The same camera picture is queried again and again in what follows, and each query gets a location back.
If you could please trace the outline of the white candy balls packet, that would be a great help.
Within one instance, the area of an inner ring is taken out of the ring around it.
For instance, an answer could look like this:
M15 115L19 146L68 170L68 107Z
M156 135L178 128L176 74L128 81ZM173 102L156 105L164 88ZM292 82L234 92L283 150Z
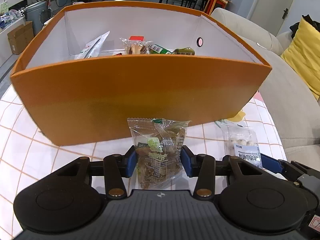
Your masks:
M225 141L225 155L236 156L262 168L257 135L252 128L228 120L215 122L221 129Z

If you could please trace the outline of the green clear snack packet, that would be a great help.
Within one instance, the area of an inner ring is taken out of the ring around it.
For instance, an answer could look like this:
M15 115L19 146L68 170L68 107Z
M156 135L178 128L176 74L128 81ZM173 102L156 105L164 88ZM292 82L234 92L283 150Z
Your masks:
M140 189L168 187L182 170L180 153L190 121L128 118L138 161Z

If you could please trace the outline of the orange cardboard box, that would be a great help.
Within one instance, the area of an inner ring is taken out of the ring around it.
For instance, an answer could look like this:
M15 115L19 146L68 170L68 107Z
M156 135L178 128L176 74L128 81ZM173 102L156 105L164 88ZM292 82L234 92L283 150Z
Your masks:
M110 31L98 57L74 60ZM195 55L126 55L120 38ZM234 117L271 66L207 14L168 4L111 1L62 9L18 58L12 85L43 134L58 146L130 135L128 118L204 124Z

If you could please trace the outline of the brown jerky snack packet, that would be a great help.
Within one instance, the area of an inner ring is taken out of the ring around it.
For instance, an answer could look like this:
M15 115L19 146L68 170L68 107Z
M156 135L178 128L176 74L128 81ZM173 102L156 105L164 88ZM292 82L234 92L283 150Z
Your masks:
M172 52L173 55L195 55L195 51L190 48L177 48Z

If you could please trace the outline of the white long snack packet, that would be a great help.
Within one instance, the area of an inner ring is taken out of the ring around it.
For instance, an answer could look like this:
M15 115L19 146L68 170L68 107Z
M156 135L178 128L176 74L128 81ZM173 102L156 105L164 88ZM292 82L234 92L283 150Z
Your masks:
M105 40L109 36L110 31L107 31L103 35L98 36L96 39L88 42L84 49L79 53L74 55L74 60L81 60L81 59L90 59L92 57L98 57L100 54L100 49L103 46Z

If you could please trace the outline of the small red cap snack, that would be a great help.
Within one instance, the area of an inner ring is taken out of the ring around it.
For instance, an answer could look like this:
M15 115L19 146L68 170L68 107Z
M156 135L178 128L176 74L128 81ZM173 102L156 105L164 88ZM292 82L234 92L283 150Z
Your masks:
M151 41L130 40L120 38L123 43L126 55L150 54L149 45Z

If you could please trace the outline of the green sausage snack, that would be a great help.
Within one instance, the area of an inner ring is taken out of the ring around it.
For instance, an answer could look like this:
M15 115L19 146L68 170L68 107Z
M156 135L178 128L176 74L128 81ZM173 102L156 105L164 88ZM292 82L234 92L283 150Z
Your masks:
M169 51L169 50L167 50L157 44L151 44L148 46L148 48L149 48L149 51L151 54L164 54L164 55L172 54L171 51Z

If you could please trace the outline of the beige sofa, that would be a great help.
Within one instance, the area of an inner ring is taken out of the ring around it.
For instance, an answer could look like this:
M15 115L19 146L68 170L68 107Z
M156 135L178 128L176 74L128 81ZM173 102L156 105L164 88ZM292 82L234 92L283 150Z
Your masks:
M280 57L291 42L290 33L274 36L222 8L215 9L211 16L243 38L272 67L259 88L261 97L251 99L244 107L245 124L256 132L260 151L319 169L319 103Z

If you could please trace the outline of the lemon pattern tablecloth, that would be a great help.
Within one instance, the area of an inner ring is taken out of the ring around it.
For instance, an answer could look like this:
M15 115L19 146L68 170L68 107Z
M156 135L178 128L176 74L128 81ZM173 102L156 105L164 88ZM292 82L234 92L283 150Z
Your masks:
M278 131L260 93L242 110L245 117L236 124L255 131L260 152L286 160ZM124 155L133 144L129 135L119 140L56 146L33 122L10 85L1 92L1 239L13 239L22 231L13 202L23 189L72 162L61 175L74 177L84 160L97 162L107 155ZM226 139L214 122L188 127L184 144L195 155L208 154L217 160L225 155ZM193 194L196 181L197 178L189 178L183 171L165 190L190 190Z

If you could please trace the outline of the yellow cushion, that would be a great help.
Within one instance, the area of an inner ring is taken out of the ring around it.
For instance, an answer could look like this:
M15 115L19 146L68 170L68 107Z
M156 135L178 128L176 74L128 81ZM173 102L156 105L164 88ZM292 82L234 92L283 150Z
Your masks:
M319 99L319 23L302 16L294 37L281 58L298 74Z

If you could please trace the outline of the white tv cabinet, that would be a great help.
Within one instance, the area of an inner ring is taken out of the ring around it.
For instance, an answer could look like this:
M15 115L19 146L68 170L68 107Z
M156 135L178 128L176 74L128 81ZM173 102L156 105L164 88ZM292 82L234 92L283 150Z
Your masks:
M8 40L8 33L19 25L25 25L25 18L19 18L14 22L11 22L4 29L1 29L0 33L0 65L3 65L9 57L11 57L12 52L10 48L10 43Z

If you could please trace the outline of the cardboard carton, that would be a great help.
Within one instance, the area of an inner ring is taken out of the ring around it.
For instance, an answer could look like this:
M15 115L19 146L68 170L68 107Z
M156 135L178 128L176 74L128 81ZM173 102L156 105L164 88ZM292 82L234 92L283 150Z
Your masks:
M27 21L25 25L19 25L8 33L11 52L15 55L20 54L25 50L33 38L34 32L32 21Z

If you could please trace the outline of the orange stool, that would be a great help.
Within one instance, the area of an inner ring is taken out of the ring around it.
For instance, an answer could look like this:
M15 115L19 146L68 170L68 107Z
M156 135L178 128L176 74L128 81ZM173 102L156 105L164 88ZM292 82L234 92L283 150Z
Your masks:
M203 12L207 15L211 15L214 9L222 8L225 9L226 5L231 3L231 0L208 0Z

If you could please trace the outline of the grey plant pot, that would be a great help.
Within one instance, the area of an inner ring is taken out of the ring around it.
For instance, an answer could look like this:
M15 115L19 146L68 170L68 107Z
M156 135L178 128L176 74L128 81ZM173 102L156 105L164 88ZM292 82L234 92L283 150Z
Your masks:
M33 22L34 36L42 30L44 23L52 17L52 10L48 8L47 3L47 0L42 0L24 9L26 21Z

